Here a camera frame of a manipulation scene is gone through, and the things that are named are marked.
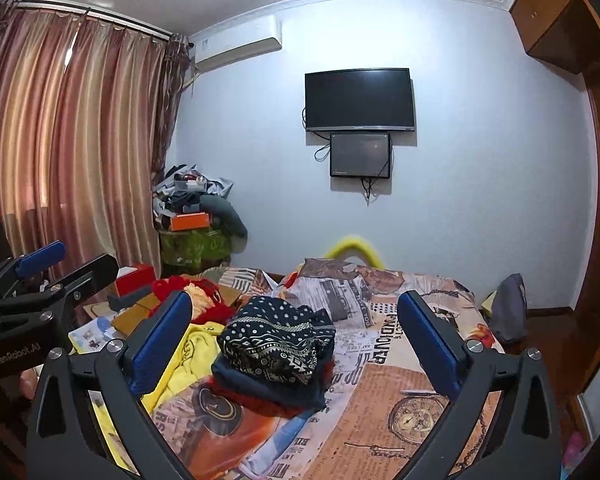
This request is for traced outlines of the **grey blue bag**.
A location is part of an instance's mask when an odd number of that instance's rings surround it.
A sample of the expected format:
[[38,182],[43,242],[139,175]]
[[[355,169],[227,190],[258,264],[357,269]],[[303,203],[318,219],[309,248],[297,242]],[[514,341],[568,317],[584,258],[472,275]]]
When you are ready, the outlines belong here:
[[510,274],[495,291],[491,304],[490,327],[502,344],[512,344],[527,335],[527,295],[524,279]]

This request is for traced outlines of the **red plush toy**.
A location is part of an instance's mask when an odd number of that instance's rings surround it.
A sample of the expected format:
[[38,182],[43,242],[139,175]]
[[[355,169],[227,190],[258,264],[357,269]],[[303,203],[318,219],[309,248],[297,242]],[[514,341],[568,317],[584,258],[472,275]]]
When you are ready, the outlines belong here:
[[215,284],[208,278],[190,278],[173,275],[151,284],[151,292],[160,301],[166,301],[172,292],[184,292],[192,304],[190,322],[204,325],[208,322],[225,325],[236,313],[234,303],[240,291],[233,287]]

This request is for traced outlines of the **large black wall television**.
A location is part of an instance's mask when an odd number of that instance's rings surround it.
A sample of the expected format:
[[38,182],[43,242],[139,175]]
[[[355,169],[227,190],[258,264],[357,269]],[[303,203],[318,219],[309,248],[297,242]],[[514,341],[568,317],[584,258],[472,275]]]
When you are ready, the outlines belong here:
[[413,131],[407,68],[351,68],[304,76],[304,124],[310,131]]

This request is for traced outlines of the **blue folded garment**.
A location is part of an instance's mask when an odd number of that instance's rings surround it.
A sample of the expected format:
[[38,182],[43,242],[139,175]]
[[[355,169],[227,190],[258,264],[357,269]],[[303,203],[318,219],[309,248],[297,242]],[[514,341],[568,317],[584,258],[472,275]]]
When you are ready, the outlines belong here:
[[284,408],[299,410],[321,410],[326,406],[325,386],[321,379],[312,379],[309,385],[270,382],[235,370],[224,356],[215,359],[211,371],[213,379],[222,389],[244,398],[268,401]]

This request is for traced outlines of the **yellow curved bed rail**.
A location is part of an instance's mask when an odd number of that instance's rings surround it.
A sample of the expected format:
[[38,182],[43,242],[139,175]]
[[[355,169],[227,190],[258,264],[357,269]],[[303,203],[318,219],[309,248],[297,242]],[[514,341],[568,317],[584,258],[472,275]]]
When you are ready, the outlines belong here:
[[344,256],[356,255],[358,258],[365,261],[366,266],[371,266],[375,269],[383,269],[385,267],[378,252],[372,244],[364,238],[354,235],[343,237],[341,240],[329,248],[324,255],[327,259],[338,259]]

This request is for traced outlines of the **newspaper print bed cover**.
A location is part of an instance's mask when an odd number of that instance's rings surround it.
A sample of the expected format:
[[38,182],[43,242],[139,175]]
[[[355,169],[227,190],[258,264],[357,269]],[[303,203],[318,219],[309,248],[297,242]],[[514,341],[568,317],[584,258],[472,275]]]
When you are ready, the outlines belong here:
[[414,290],[465,339],[496,346],[474,295],[459,282],[309,258],[280,283],[260,270],[227,268],[220,285],[324,309],[336,328],[326,406],[286,417],[259,414],[210,388],[212,372],[150,415],[198,479],[390,479],[408,462],[448,401],[430,385],[398,321]]

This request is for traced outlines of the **small black wall monitor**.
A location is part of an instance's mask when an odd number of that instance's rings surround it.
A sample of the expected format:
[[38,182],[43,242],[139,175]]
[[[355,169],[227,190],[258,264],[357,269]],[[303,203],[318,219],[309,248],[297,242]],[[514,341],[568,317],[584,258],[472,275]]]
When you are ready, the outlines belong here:
[[329,174],[332,178],[389,179],[392,144],[388,133],[333,133]]

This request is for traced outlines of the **red tissue box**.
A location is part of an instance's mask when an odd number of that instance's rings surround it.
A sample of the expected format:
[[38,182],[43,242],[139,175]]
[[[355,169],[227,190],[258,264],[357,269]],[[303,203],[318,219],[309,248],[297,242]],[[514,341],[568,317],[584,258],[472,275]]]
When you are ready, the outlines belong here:
[[135,266],[122,266],[114,281],[114,289],[119,297],[123,297],[137,289],[150,287],[155,281],[155,269],[151,264],[137,263]]

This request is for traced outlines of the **dark grey cloth bundle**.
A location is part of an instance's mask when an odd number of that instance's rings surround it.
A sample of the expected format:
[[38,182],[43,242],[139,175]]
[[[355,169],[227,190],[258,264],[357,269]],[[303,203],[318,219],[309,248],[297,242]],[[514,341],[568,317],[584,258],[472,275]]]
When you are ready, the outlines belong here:
[[232,204],[221,196],[204,194],[199,199],[200,210],[208,214],[229,236],[246,238],[248,230]]

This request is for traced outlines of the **white air conditioner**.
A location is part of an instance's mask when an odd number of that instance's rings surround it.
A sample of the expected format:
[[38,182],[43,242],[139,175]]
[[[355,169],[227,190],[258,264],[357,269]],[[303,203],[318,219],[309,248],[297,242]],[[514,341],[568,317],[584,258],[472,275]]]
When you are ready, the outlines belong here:
[[208,73],[283,49],[283,25],[275,15],[203,30],[190,37],[193,71]]

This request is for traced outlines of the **orange box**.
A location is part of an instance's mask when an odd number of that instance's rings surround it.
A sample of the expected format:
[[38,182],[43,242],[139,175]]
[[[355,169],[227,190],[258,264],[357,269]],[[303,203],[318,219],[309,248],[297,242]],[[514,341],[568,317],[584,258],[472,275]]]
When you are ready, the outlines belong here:
[[206,212],[194,212],[193,214],[176,214],[171,218],[170,230],[173,232],[198,230],[208,228],[211,224],[210,217]]

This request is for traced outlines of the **striped pink curtain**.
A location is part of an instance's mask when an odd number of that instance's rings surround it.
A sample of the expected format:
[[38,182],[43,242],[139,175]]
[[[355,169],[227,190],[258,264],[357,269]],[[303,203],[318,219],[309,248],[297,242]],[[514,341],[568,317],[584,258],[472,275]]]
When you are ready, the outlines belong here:
[[100,254],[158,266],[152,186],[188,66],[182,36],[0,2],[0,226],[15,255],[59,240],[56,274]]

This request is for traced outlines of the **yellow garment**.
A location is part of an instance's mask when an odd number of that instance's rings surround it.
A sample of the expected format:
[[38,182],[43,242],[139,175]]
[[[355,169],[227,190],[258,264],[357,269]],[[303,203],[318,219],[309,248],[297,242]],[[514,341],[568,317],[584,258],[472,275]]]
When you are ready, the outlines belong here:
[[[220,348],[216,338],[224,330],[220,323],[207,322],[204,325],[190,324],[171,356],[156,388],[142,397],[142,404],[149,415],[158,406],[184,391],[201,378],[211,374],[211,365]],[[106,445],[114,462],[121,468],[137,474],[137,470],[125,451],[117,430],[98,392],[91,392],[92,408],[105,437]]]

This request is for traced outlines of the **navy patterned hooded garment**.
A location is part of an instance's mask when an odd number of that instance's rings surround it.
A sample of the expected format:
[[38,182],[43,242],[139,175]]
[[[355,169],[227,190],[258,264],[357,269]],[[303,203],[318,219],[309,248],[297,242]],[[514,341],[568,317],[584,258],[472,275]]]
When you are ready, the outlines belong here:
[[228,365],[281,384],[307,385],[332,359],[336,328],[326,310],[254,296],[227,322],[218,339]]

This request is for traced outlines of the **pile of bags and papers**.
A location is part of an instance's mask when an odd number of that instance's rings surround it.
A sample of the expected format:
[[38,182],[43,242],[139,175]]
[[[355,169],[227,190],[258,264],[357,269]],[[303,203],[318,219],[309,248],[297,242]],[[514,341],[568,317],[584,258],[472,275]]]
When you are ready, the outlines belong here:
[[202,211],[202,196],[227,198],[233,186],[232,180],[210,177],[195,164],[173,166],[166,177],[152,187],[152,213],[156,220],[196,214]]

